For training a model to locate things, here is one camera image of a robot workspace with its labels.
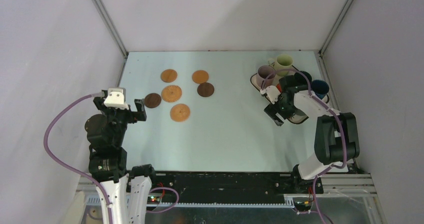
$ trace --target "metal frame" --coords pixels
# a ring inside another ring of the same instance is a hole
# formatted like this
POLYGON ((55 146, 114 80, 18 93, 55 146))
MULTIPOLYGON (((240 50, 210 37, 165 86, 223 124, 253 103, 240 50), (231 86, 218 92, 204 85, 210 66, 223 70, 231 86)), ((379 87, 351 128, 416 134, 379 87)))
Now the metal frame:
MULTIPOLYGON (((281 173, 281 177, 289 177, 290 173, 281 173)), ((362 198, 364 208, 366 209, 368 218, 371 224, 386 224, 385 217, 381 215, 381 207, 378 200, 377 192, 374 187, 373 180, 370 174, 342 174, 342 173, 329 173, 321 177, 323 194, 317 194, 318 198, 362 198)), ((85 192, 87 196, 96 193, 95 185, 85 177, 79 179, 77 192, 85 192)), ((200 203, 182 203, 176 207, 185 208, 290 208, 293 200, 297 198, 308 198, 308 194, 285 194, 287 199, 286 205, 272 205, 272 204, 255 204, 255 205, 235 205, 230 204, 200 204, 200 203)), ((162 203, 160 206, 169 206, 170 203, 162 203)))
POLYGON ((121 37, 117 31, 117 28, 115 27, 114 23, 112 22, 111 17, 109 16, 108 12, 106 11, 105 5, 103 4, 102 0, 92 0, 95 8, 97 9, 98 13, 100 14, 101 19, 104 22, 104 25, 106 26, 109 33, 112 35, 113 40, 115 41, 116 45, 119 48, 119 51, 121 52, 122 56, 126 58, 128 56, 128 51, 124 46, 124 43, 121 40, 121 37))
POLYGON ((327 37, 325 38, 324 43, 321 46, 321 49, 319 50, 321 57, 324 55, 327 48, 329 47, 330 42, 332 41, 335 33, 339 29, 340 24, 342 23, 343 19, 345 18, 346 13, 348 13, 349 9, 351 8, 353 2, 354 2, 354 0, 346 0, 346 2, 344 3, 343 8, 341 9, 340 13, 338 14, 338 17, 336 18, 334 24, 331 27, 330 32, 328 33, 327 37))
MULTIPOLYGON (((106 25, 106 28, 110 32, 113 40, 115 41, 120 52, 125 58, 119 73, 118 81, 117 81, 117 83, 119 84, 121 82, 121 78, 122 78, 125 64, 127 61, 126 58, 128 56, 128 51, 125 48, 125 45, 121 37, 119 36, 119 33, 115 25, 113 24, 112 19, 109 16, 102 0, 92 0, 92 1, 98 13, 100 14, 100 17, 102 18, 104 24, 106 25)), ((352 6, 353 2, 354 0, 346 0, 338 17, 336 18, 334 24, 332 25, 330 32, 328 33, 325 41, 323 42, 320 50, 314 51, 321 76, 323 80, 326 81, 330 86, 332 86, 332 84, 331 84, 327 67, 323 60, 323 56, 329 44, 331 43, 334 35, 337 33, 337 30, 339 29, 343 19, 346 17, 346 14, 349 11, 350 7, 352 6)), ((340 109, 339 104, 337 102, 337 96, 334 93, 332 88, 330 89, 329 96, 330 96, 332 106, 336 109, 340 109)), ((290 174, 289 173, 281 174, 281 176, 290 176, 290 174)), ((316 195, 317 197, 320 197, 320 198, 337 198, 337 197, 339 198, 358 198, 359 197, 360 198, 362 197, 363 204, 365 205, 365 207, 367 207, 366 211, 367 211, 370 222, 372 224, 387 223, 384 215, 382 215, 383 213, 382 208, 381 208, 381 205, 377 196, 377 192, 374 187, 374 183, 373 183, 373 180, 371 179, 370 174, 331 174, 330 173, 330 174, 325 174, 324 176, 322 176, 321 180, 322 180, 324 193, 317 194, 316 195)), ((96 193, 96 187, 91 181, 89 181, 85 177, 81 177, 76 191, 77 192, 82 191, 82 192, 93 194, 93 193, 96 193)), ((284 197, 288 198, 289 200, 292 200, 294 198, 307 198, 308 195, 307 194, 285 194, 284 197)), ((192 204, 185 203, 184 207, 209 207, 209 206, 200 205, 196 203, 192 203, 192 204)), ((264 207, 270 208, 273 206, 264 205, 264 207)))

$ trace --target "white wall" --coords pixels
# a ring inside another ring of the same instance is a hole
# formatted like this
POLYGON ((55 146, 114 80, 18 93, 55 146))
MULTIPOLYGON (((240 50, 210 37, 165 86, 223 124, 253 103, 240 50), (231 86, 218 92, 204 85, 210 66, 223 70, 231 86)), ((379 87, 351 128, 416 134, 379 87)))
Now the white wall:
POLYGON ((129 51, 315 50, 346 0, 103 0, 129 51))
MULTIPOLYGON (((50 121, 77 98, 116 84, 123 58, 91 0, 0 0, 0 217, 2 223, 55 224, 79 176, 43 149, 50 121)), ((86 169, 84 124, 90 100, 50 136, 52 151, 86 169)))
POLYGON ((391 224, 424 223, 424 0, 356 0, 324 60, 391 224))

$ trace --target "table surface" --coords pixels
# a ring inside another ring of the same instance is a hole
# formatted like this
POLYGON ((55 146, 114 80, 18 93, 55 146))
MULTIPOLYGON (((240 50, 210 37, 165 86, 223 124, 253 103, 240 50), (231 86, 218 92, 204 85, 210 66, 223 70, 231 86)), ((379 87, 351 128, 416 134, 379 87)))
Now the table surface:
POLYGON ((130 52, 120 87, 126 88, 133 109, 134 99, 160 94, 168 85, 180 86, 182 97, 146 108, 146 122, 128 125, 122 145, 127 168, 152 164, 161 171, 290 172, 314 152, 316 119, 278 127, 264 112, 269 102, 250 83, 268 58, 283 53, 293 57, 299 70, 321 79, 313 51, 130 52), (166 69, 177 71, 175 81, 161 80, 166 69), (212 96, 198 95, 192 80, 197 70, 209 73, 212 96), (175 122, 170 111, 181 103, 191 114, 175 122))

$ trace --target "purple cable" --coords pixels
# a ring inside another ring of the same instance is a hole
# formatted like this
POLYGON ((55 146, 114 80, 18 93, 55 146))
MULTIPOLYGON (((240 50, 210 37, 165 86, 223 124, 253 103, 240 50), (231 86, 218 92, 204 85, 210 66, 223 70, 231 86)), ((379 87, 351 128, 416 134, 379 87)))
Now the purple cable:
POLYGON ((172 191, 176 195, 176 201, 174 202, 174 204, 172 204, 171 206, 169 206, 166 209, 158 210, 158 211, 146 210, 147 213, 164 213, 166 211, 171 210, 172 208, 174 208, 178 204, 178 201, 180 200, 180 195, 178 195, 178 192, 176 190, 174 190, 172 188, 169 188, 169 187, 162 187, 162 186, 160 186, 160 187, 156 187, 156 188, 151 189, 149 191, 149 194, 152 193, 152 192, 154 192, 154 191, 157 191, 157 190, 168 190, 168 191, 172 191))
POLYGON ((340 121, 339 117, 337 116, 337 114, 325 103, 323 102, 319 97, 312 95, 312 90, 311 90, 311 83, 309 82, 308 77, 303 74, 301 71, 296 70, 294 68, 284 68, 284 69, 280 69, 277 70, 273 73, 270 73, 262 82, 262 90, 265 88, 265 82, 272 76, 272 75, 277 75, 277 73, 279 72, 283 72, 283 71, 289 71, 289 72, 295 72, 300 74, 303 78, 305 78, 306 83, 307 83, 307 93, 308 95, 314 99, 317 103, 319 103, 323 108, 325 108, 329 113, 331 113, 334 118, 335 121, 337 122, 338 125, 338 129, 340 130, 340 137, 341 137, 341 146, 342 146, 342 150, 343 150, 343 164, 341 166, 338 165, 332 165, 335 168, 338 169, 343 169, 346 167, 347 161, 348 161, 348 153, 346 150, 346 140, 345 140, 345 132, 343 131, 343 127, 342 127, 342 122, 340 121))
MULTIPOLYGON (((295 212, 295 213, 298 213, 299 212, 299 214, 309 214, 309 211, 298 211, 296 208, 294 208, 294 209, 291 209, 293 212, 295 212)), ((316 211, 316 210, 311 210, 310 211, 310 213, 317 213, 318 214, 318 211, 316 211)), ((324 215, 324 217, 326 217, 328 220, 329 220, 329 222, 331 223, 331 224, 334 224, 334 222, 331 220, 331 218, 328 216, 328 215, 326 215, 326 214, 323 214, 324 215)))
POLYGON ((318 176, 322 176, 322 175, 326 174, 328 171, 331 170, 331 168, 332 167, 329 166, 325 170, 323 170, 321 173, 319 173, 318 175, 316 175, 315 178, 313 179, 313 182, 312 182, 312 196, 313 196, 313 200, 315 202, 316 212, 318 213, 319 218, 321 218, 321 221, 324 224, 326 224, 327 222, 324 220, 324 217, 323 217, 323 216, 325 216, 325 214, 321 213, 320 206, 318 205, 318 199, 317 199, 317 193, 315 191, 315 185, 317 183, 318 176))
MULTIPOLYGON (((43 143, 44 143, 44 149, 45 149, 45 151, 47 152, 47 154, 55 161, 55 162, 57 162, 58 164, 60 164, 61 166, 63 166, 64 168, 66 168, 66 169, 68 169, 68 170, 71 170, 72 172, 74 172, 74 173, 77 173, 77 174, 80 174, 81 176, 83 176, 83 177, 85 177, 85 178, 87 178, 87 179, 89 179, 90 181, 92 181, 99 189, 100 189, 100 191, 101 191, 101 193, 103 194, 103 197, 104 197, 104 199, 105 199, 105 201, 106 201, 106 205, 110 205, 111 204, 111 201, 109 200, 109 198, 107 197, 108 196, 108 194, 106 193, 106 190, 105 190, 105 188, 96 180, 96 179, 94 179, 92 176, 90 176, 90 175, 88 175, 88 174, 86 174, 86 173, 84 173, 84 172, 82 172, 82 171, 80 171, 80 170, 78 170, 78 169, 76 169, 76 168, 73 168, 72 166, 70 166, 70 165, 68 165, 68 164, 66 164, 66 163, 64 163, 63 161, 61 161, 59 158, 57 158, 57 156, 55 156, 54 154, 53 154, 53 152, 50 150, 50 148, 49 148, 49 144, 48 144, 48 142, 47 142, 47 140, 49 139, 49 134, 50 134, 50 131, 52 130, 52 128, 53 128, 53 126, 56 124, 56 122, 67 112, 67 111, 69 111, 71 108, 73 108, 76 104, 78 104, 78 103, 80 103, 81 101, 83 101, 83 100, 85 100, 85 99, 89 99, 89 98, 92 98, 92 97, 98 97, 100 94, 99 93, 96 93, 96 94, 91 94, 91 95, 86 95, 86 96, 83 96, 83 97, 81 97, 80 99, 78 99, 78 100, 76 100, 76 101, 74 101, 74 102, 72 102, 69 106, 67 106, 63 111, 61 111, 52 121, 51 121, 51 123, 48 125, 48 127, 47 127, 47 130, 45 130, 45 134, 44 134, 44 141, 43 141, 43 143)), ((107 208, 107 212, 108 212, 108 215, 109 215, 109 224, 113 224, 114 223, 114 220, 112 219, 112 209, 110 208, 110 207, 108 207, 107 208)))

